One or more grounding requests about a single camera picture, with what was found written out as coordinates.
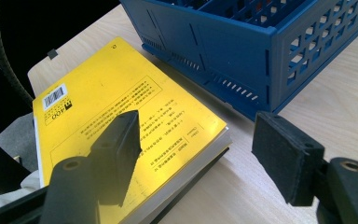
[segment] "book cover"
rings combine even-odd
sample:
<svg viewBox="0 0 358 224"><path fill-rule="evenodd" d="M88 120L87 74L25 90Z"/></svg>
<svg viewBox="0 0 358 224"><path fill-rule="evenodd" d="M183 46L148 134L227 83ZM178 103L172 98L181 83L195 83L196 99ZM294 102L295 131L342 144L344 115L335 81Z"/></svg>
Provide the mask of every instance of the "book cover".
<svg viewBox="0 0 358 224"><path fill-rule="evenodd" d="M230 143L215 143L227 130L224 121L118 37L35 98L41 185L58 162L88 156L108 124L132 110L139 111L142 152L122 206L100 207L110 223L136 213L178 174L186 171L188 182ZM205 157L211 145L213 155Z"/></svg>

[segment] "blue plastic crate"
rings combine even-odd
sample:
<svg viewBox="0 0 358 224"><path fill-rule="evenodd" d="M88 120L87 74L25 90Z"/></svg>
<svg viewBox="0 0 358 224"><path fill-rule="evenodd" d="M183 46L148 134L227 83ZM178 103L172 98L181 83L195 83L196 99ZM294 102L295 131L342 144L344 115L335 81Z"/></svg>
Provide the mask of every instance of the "blue plastic crate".
<svg viewBox="0 0 358 224"><path fill-rule="evenodd" d="M143 47L249 119L358 36L358 0L121 0Z"/></svg>

